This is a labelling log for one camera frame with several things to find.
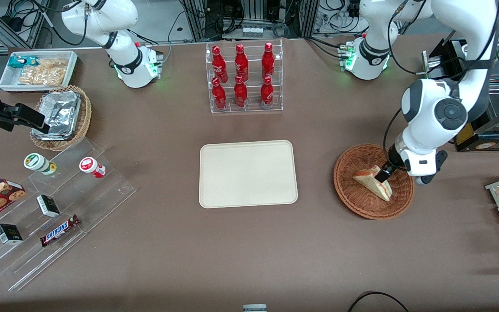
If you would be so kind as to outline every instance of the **snickers bar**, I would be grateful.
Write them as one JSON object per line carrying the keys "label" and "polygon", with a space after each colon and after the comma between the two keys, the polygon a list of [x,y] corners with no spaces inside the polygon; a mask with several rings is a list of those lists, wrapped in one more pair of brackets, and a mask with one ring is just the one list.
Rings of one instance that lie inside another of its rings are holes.
{"label": "snickers bar", "polygon": [[40,238],[40,241],[42,241],[42,246],[47,246],[51,241],[58,239],[63,234],[65,234],[66,231],[72,229],[73,226],[79,223],[80,220],[78,220],[78,217],[76,215],[73,215],[73,217],[69,218],[65,223],[59,225],[57,229],[54,229],[49,234],[45,235],[45,237]]}

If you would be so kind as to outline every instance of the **red aluminum bottle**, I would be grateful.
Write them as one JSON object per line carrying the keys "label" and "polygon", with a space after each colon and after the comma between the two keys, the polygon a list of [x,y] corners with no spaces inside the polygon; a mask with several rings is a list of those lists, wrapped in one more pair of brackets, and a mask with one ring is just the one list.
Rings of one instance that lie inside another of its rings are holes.
{"label": "red aluminum bottle", "polygon": [[245,108],[248,103],[248,89],[241,75],[236,76],[234,94],[236,95],[236,105],[240,108]]}
{"label": "red aluminum bottle", "polygon": [[263,79],[275,73],[275,56],[273,55],[273,44],[270,42],[265,43],[265,53],[261,59],[261,69]]}
{"label": "red aluminum bottle", "polygon": [[220,79],[221,83],[226,83],[228,81],[228,74],[226,73],[226,62],[224,61],[224,57],[220,55],[220,48],[218,46],[214,46],[212,51],[215,77]]}
{"label": "red aluminum bottle", "polygon": [[273,106],[273,91],[271,76],[267,76],[263,79],[263,85],[261,86],[261,108],[270,109]]}
{"label": "red aluminum bottle", "polygon": [[240,75],[244,81],[248,81],[250,78],[250,66],[248,65],[248,57],[244,53],[243,44],[236,44],[234,64],[236,65],[236,75]]}
{"label": "red aluminum bottle", "polygon": [[220,81],[217,77],[213,77],[211,83],[213,84],[211,92],[213,93],[215,105],[218,110],[223,111],[226,109],[226,93],[224,92],[224,88],[220,85]]}

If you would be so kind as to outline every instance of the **clear acrylic rack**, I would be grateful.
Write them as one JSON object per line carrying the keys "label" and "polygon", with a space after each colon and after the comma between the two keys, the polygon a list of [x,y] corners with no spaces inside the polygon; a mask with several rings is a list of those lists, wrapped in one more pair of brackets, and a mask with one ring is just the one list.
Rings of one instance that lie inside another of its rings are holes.
{"label": "clear acrylic rack", "polygon": [[[261,86],[263,85],[263,78],[261,77],[261,58],[265,52],[265,43],[271,42],[273,44],[273,54],[275,55],[275,73],[272,76],[271,84],[273,85],[273,104],[270,109],[263,109],[261,107]],[[246,81],[248,90],[248,103],[246,108],[240,108],[236,105],[236,98],[234,96],[234,85],[236,84],[234,78],[236,77],[236,67],[234,66],[234,59],[236,58],[236,47],[230,42],[214,42],[206,45],[206,69],[207,69],[207,87],[209,89],[209,103],[212,113],[259,113],[259,112],[278,112],[284,109],[283,101],[283,47],[281,40],[268,40],[268,41],[244,41],[244,51],[248,57],[249,63],[249,80]],[[228,82],[224,83],[222,87],[226,92],[226,109],[218,110],[213,101],[211,80],[214,77],[213,71],[213,53],[211,48],[213,46],[220,47],[220,53],[226,62],[226,71],[228,74]]]}
{"label": "clear acrylic rack", "polygon": [[[0,275],[9,291],[26,286],[136,192],[103,152],[87,138],[69,146],[52,159],[57,164],[53,175],[39,172],[30,175],[21,183],[26,196],[0,213],[0,223],[16,225],[24,240],[19,245],[0,241]],[[105,166],[107,172],[103,178],[97,179],[79,170],[78,164],[86,156]],[[42,214],[36,201],[40,194],[53,197],[61,212],[59,217]],[[77,215],[81,223],[42,247],[40,237],[73,215]]]}

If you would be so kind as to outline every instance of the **beige tray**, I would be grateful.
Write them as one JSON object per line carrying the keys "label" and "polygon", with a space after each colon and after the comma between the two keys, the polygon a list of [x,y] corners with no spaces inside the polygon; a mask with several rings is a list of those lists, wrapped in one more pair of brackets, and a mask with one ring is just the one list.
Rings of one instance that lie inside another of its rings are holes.
{"label": "beige tray", "polygon": [[297,199],[289,141],[208,144],[201,148],[202,207],[282,205]]}

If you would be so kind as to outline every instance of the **white tray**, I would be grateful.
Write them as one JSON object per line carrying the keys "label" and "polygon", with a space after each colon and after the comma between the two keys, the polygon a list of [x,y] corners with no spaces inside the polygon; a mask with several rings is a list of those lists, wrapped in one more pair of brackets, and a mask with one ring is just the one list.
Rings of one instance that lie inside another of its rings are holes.
{"label": "white tray", "polygon": [[289,141],[208,144],[201,148],[202,207],[282,205],[297,199],[294,152]]}
{"label": "white tray", "polygon": [[67,71],[65,72],[65,77],[63,78],[63,83],[57,87],[51,87],[48,85],[20,85],[18,79],[22,74],[22,68],[14,68],[11,66],[5,66],[3,74],[0,79],[0,88],[4,91],[10,92],[30,92],[30,91],[49,91],[57,89],[60,87],[66,87],[71,82],[73,76],[73,71],[75,71],[75,65],[78,56],[73,51],[21,51],[13,52],[10,54],[9,59],[15,55],[33,55],[41,59],[67,59],[69,61],[67,65]]}

